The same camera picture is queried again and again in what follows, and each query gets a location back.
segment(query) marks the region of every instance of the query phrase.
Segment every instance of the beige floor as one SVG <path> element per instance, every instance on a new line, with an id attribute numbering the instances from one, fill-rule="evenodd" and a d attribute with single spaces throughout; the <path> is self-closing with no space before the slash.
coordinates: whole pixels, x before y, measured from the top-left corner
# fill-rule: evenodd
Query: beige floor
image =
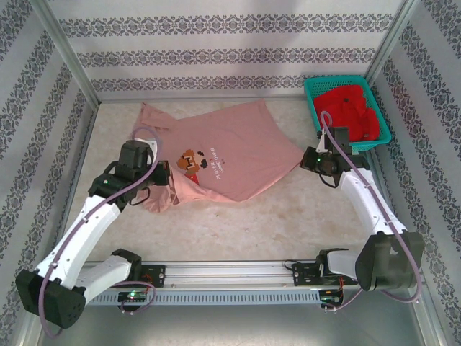
<path id="1" fill-rule="evenodd" d="M 199 115 L 237 102 L 157 102 L 177 118 Z M 316 146 L 305 101 L 268 99 L 267 107 L 286 136 L 302 150 Z M 118 158 L 139 104 L 101 105 L 91 136 L 69 222 L 75 219 L 93 179 Z M 240 204 L 205 201 L 161 214 L 128 207 L 106 230 L 89 260 L 105 260 L 120 247 L 143 260 L 282 260 L 315 258 L 320 249 L 359 250 L 367 235 L 352 204 L 318 176 L 294 169 L 273 187 Z"/>

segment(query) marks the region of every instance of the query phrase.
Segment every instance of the teal basket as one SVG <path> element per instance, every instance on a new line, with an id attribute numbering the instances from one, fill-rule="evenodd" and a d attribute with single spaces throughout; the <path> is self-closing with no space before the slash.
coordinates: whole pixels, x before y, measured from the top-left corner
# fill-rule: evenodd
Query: teal basket
<path id="1" fill-rule="evenodd" d="M 365 78 L 361 76 L 332 76 L 332 77 L 315 77 L 306 79 L 304 82 L 305 93 L 308 96 L 308 104 L 312 120 L 314 122 L 315 129 L 321 130 L 320 122 L 318 121 L 317 112 L 314 108 L 314 99 L 317 96 L 325 94 L 336 87 L 342 87 L 343 85 L 358 84 L 364 90 L 365 99 L 367 99 L 367 106 L 372 108 L 376 112 L 377 119 L 380 122 L 380 136 L 376 141 L 363 141 L 363 142 L 351 142 L 352 150 L 354 152 L 366 151 L 376 147 L 378 144 L 386 144 L 390 142 L 391 136 L 388 126 L 384 121 L 384 117 L 377 106 L 375 98 L 373 97 L 372 91 L 368 86 Z"/>

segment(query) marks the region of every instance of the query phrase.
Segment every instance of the wire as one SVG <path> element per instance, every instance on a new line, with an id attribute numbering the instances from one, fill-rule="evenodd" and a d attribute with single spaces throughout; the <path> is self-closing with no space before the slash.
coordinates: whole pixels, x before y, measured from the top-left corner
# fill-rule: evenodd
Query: wire
<path id="1" fill-rule="evenodd" d="M 322 183 L 325 184 L 326 186 L 331 187 L 333 189 L 336 189 L 338 187 L 338 185 L 332 185 L 329 182 L 326 182 L 321 173 L 318 173 L 318 176 L 320 177 L 320 180 L 322 181 Z"/>
<path id="2" fill-rule="evenodd" d="M 413 303 L 421 295 L 421 290 L 422 290 L 422 285 L 423 285 L 423 283 L 421 282 L 421 276 L 419 275 L 418 265 L 416 264 L 415 259 L 413 258 L 413 255 L 410 252 L 410 249 L 406 246 L 405 241 L 403 240 L 402 236 L 398 233 L 398 230 L 395 227 L 393 221 L 390 219 L 390 216 L 388 215 L 386 209 L 384 208 L 384 205 L 382 205 L 381 200 L 377 196 L 377 193 L 376 193 L 375 189 L 373 188 L 373 186 L 367 181 L 367 179 L 363 176 L 363 174 L 360 173 L 359 169 L 355 166 L 355 164 L 351 161 L 351 159 L 344 153 L 344 151 L 341 149 L 341 147 L 335 141 L 334 137 L 331 135 L 331 132 L 328 129 L 328 126 L 327 126 L 326 121 L 325 121 L 325 116 L 328 117 L 328 121 L 329 121 L 330 125 L 333 124 L 333 121 L 331 119 L 330 113 L 328 113 L 326 111 L 322 111 L 322 113 L 320 114 L 320 119 L 321 119 L 323 129 L 325 130 L 326 135 L 330 138 L 330 141 L 332 142 L 332 144 L 334 145 L 336 150 L 341 154 L 341 156 L 343 156 L 344 160 L 346 160 L 348 165 L 354 170 L 355 174 L 357 174 L 357 176 L 360 178 L 360 180 L 365 185 L 365 187 L 370 191 L 370 193 L 373 196 L 373 199 L 375 200 L 378 208 L 380 209 L 382 215 L 384 216 L 384 219 L 386 220 L 386 222 L 388 223 L 390 229 L 394 233 L 398 243 L 400 244 L 400 246 L 403 249 L 403 252 L 405 252 L 405 255 L 407 256 L 408 261 L 410 262 L 411 268 L 413 269 L 413 273 L 414 273 L 414 275 L 416 277 L 416 292 L 410 298 L 401 298 L 401 297 L 398 297 L 398 296 L 394 296 L 392 293 L 389 293 L 386 290 L 382 291 L 382 293 L 385 294 L 387 297 L 395 299 L 396 301 L 400 301 L 402 303 Z"/>
<path id="3" fill-rule="evenodd" d="M 146 278 L 149 280 L 149 283 L 152 283 L 152 277 L 149 275 L 149 274 L 144 274 L 143 276 L 141 276 L 141 278 Z M 149 291 L 149 286 L 146 287 L 146 290 L 144 291 L 145 294 L 147 294 L 147 292 Z"/>
<path id="4" fill-rule="evenodd" d="M 302 264 L 300 261 L 295 261 L 294 259 L 287 259 L 285 262 L 283 262 L 283 266 L 284 266 L 285 268 L 287 268 L 290 272 L 294 272 L 295 270 L 293 269 L 293 266 L 291 266 L 291 268 L 288 267 L 288 266 L 287 266 L 287 262 L 293 262 L 293 263 L 297 263 L 297 264 L 299 264 L 299 265 Z"/>
<path id="5" fill-rule="evenodd" d="M 158 134 L 154 129 L 148 128 L 146 126 L 141 126 L 139 128 L 136 128 L 133 131 L 132 138 L 135 137 L 136 133 L 138 133 L 139 130 L 148 131 L 153 136 L 153 138 L 155 139 L 155 141 L 157 143 L 157 152 L 156 152 L 155 158 L 154 158 L 154 160 L 152 162 L 151 168 L 139 180 L 135 181 L 131 185 L 129 185 L 126 188 L 122 189 L 121 191 L 116 192 L 115 194 L 109 196 L 108 198 L 106 198 L 105 200 L 100 202 L 98 205 L 96 205 L 93 209 L 91 209 L 83 218 L 81 218 L 81 220 L 76 224 L 76 226 L 69 233 L 69 235 L 64 239 L 63 244 L 61 245 L 59 250 L 56 252 L 56 255 L 53 258 L 53 262 L 50 264 L 50 266 L 49 266 L 49 268 L 48 268 L 48 270 L 47 270 L 47 272 L 45 274 L 45 277 L 43 278 L 42 285 L 40 286 L 40 292 L 38 294 L 38 315 L 40 317 L 40 323 L 42 324 L 43 331 L 51 339 L 56 339 L 61 334 L 62 329 L 60 329 L 57 334 L 53 334 L 50 331 L 50 328 L 48 327 L 48 323 L 47 323 L 46 318 L 45 318 L 45 289 L 46 289 L 48 281 L 49 281 L 49 279 L 51 277 L 51 274 L 53 273 L 54 269 L 58 266 L 57 265 L 58 261 L 61 258 L 61 255 L 63 254 L 64 250 L 69 245 L 72 238 L 76 235 L 77 231 L 82 227 L 82 225 L 84 225 L 88 221 L 88 219 L 94 213 L 96 213 L 98 211 L 98 209 L 100 209 L 103 205 L 113 201 L 115 198 L 123 195 L 124 193 L 126 193 L 128 191 L 130 191 L 134 187 L 137 187 L 144 180 L 148 179 L 148 177 L 153 173 L 154 169 L 157 167 L 158 158 L 160 156 L 159 154 L 160 154 L 160 151 L 161 151 L 161 140 L 158 137 Z M 149 285 L 148 283 L 144 283 L 143 281 L 139 281 L 139 282 L 141 283 L 140 285 Z"/>
<path id="6" fill-rule="evenodd" d="M 146 190 L 147 190 L 147 197 L 146 198 L 144 198 L 143 200 L 140 200 L 139 202 L 136 202 L 134 204 L 132 204 L 131 201 L 130 201 L 130 205 L 132 207 L 140 205 L 141 203 L 144 203 L 145 201 L 147 201 L 149 199 L 149 197 L 151 196 L 151 189 L 149 187 L 146 187 L 145 189 L 142 189 L 141 191 L 146 191 Z"/>
<path id="7" fill-rule="evenodd" d="M 342 276 L 339 277 L 339 290 L 341 290 L 341 295 L 339 296 L 339 299 L 344 297 L 344 279 Z"/>

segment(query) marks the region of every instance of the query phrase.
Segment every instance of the white robotic arm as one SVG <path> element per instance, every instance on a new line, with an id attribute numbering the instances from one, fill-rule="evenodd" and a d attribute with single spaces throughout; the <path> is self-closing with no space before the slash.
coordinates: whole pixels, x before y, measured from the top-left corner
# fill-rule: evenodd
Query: white robotic arm
<path id="1" fill-rule="evenodd" d="M 90 270 L 81 270 L 101 235 L 136 198 L 138 191 L 169 183 L 167 161 L 160 161 L 152 167 L 156 154 L 155 141 L 127 141 L 122 146 L 119 160 L 112 162 L 93 181 L 90 196 L 55 249 L 33 272 L 22 270 L 18 274 L 17 289 L 27 311 L 38 314 L 38 293 L 51 267 L 54 269 L 46 284 L 43 306 L 46 319 L 62 328 L 73 325 L 84 306 L 95 296 L 116 283 L 139 279 L 141 258 L 123 249 L 113 252 L 109 259 Z M 87 216 L 98 205 L 91 217 Z M 58 250 L 62 253 L 56 258 Z"/>
<path id="2" fill-rule="evenodd" d="M 367 184 L 336 150 L 325 130 L 320 135 L 318 147 L 308 147 L 300 166 L 319 174 L 324 184 L 339 187 L 347 195 L 370 237 L 360 254 L 347 249 L 327 251 L 321 275 L 344 275 L 358 281 L 364 290 L 412 287 L 416 277 L 405 251 L 395 238 L 395 231 L 401 235 L 418 267 L 424 248 L 422 236 L 416 232 L 407 232 L 406 227 L 395 217 L 380 194 L 366 159 L 352 153 L 347 128 L 329 130 Z M 323 178 L 325 176 L 333 177 L 334 185 L 327 183 Z"/>

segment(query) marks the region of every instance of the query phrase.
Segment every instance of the pink t-shirt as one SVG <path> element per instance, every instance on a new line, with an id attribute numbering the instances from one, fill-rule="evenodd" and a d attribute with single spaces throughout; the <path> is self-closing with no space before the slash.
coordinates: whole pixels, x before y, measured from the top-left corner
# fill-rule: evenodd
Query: pink t-shirt
<path id="1" fill-rule="evenodd" d="M 303 152 L 280 131 L 264 100 L 176 120 L 143 103 L 135 127 L 155 128 L 160 160 L 171 167 L 169 186 L 151 187 L 152 212 L 192 200 L 241 202 L 295 168 Z M 149 138 L 140 131 L 139 138 Z"/>

